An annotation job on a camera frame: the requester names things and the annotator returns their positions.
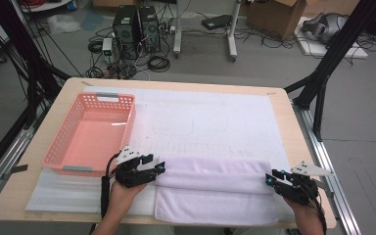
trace wooden table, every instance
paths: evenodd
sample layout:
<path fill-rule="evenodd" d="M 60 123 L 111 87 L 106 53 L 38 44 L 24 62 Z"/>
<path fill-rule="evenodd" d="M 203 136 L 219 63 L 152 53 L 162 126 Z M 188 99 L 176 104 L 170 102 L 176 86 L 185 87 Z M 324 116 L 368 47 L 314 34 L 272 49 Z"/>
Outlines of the wooden table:
<path fill-rule="evenodd" d="M 78 92 L 86 86 L 122 87 L 139 89 L 161 89 L 175 91 L 202 91 L 233 94 L 249 94 L 268 96 L 276 116 L 277 125 L 285 147 L 285 152 L 290 165 L 297 165 L 301 161 L 313 163 L 309 149 L 306 145 L 301 128 L 286 92 L 281 88 L 213 85 L 178 82 L 133 81 L 133 80 L 107 80 L 92 78 L 71 78 L 64 85 L 54 105 L 41 123 L 35 136 L 26 149 L 19 165 L 28 165 L 28 170 L 14 173 L 8 180 L 0 194 L 0 220 L 17 221 L 68 221 L 68 222 L 99 222 L 100 215 L 96 213 L 80 212 L 40 212 L 26 211 L 25 207 L 35 188 L 40 171 L 41 159 L 51 144 L 61 125 L 72 100 Z M 335 216 L 326 199 L 323 190 L 320 190 L 325 209 L 328 228 L 336 226 Z M 123 223 L 162 224 L 151 215 L 128 215 Z M 295 221 L 279 221 L 272 227 L 296 227 Z"/>

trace concrete floor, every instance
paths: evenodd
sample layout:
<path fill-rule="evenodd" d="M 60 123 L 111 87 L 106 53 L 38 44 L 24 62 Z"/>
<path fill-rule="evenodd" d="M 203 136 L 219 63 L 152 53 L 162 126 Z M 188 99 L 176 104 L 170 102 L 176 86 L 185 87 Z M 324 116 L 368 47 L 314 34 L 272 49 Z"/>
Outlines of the concrete floor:
<path fill-rule="evenodd" d="M 81 24 L 95 23 L 75 33 L 53 35 L 59 46 L 80 72 L 89 67 L 88 38 L 112 24 L 86 9 L 68 13 L 63 9 L 51 14 L 72 14 Z M 202 28 L 201 17 L 184 20 Z M 244 27 L 244 19 L 239 19 Z M 44 37 L 53 61 L 59 69 L 76 75 L 54 44 Z M 225 38 L 208 35 L 185 35 L 179 59 L 169 54 L 170 69 L 164 73 L 147 70 L 156 81 L 198 82 L 248 86 L 286 87 L 311 74 L 319 60 L 304 56 L 298 45 L 291 49 L 268 48 L 261 38 L 236 40 L 238 59 L 228 58 Z M 326 92 L 322 137 L 332 164 L 344 188 L 352 212 L 362 234 L 376 234 L 376 52 L 368 52 L 367 60 L 342 61 L 332 74 Z M 133 79 L 148 76 L 137 73 Z M 299 92 L 290 94 L 295 98 Z M 26 106 L 24 94 L 11 63 L 0 64 L 0 140 Z M 1 222 L 0 234 L 83 234 L 90 224 Z M 218 229 L 177 228 L 177 234 L 222 234 Z M 329 234 L 343 234 L 340 228 Z"/>

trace pink plastic basket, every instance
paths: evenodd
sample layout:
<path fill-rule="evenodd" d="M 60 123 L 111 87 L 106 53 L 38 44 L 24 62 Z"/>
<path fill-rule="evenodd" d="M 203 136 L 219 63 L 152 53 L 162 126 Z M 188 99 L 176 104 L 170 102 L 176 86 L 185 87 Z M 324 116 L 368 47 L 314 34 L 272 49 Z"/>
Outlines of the pink plastic basket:
<path fill-rule="evenodd" d="M 42 165 L 60 174 L 104 175 L 112 155 L 128 144 L 134 101 L 128 94 L 79 93 Z"/>

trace white towel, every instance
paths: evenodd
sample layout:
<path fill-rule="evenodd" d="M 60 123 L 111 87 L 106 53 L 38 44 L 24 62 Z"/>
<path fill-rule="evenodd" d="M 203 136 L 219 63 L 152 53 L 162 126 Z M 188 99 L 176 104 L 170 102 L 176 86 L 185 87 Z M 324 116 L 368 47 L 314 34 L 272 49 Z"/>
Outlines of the white towel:
<path fill-rule="evenodd" d="M 258 159 L 160 157 L 155 218 L 173 223 L 266 225 L 278 221 L 270 163 Z"/>

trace computer tower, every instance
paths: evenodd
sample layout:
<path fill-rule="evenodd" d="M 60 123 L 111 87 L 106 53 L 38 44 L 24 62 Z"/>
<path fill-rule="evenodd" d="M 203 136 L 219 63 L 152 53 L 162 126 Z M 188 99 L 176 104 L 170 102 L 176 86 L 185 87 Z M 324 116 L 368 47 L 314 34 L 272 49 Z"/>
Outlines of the computer tower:
<path fill-rule="evenodd" d="M 160 52 L 161 39 L 159 21 L 153 6 L 139 8 L 140 24 L 142 27 L 142 40 L 145 45 L 145 52 Z"/>
<path fill-rule="evenodd" d="M 137 45 L 140 43 L 140 26 L 137 8 L 134 5 L 120 5 L 113 21 L 118 52 L 124 60 L 138 58 Z"/>

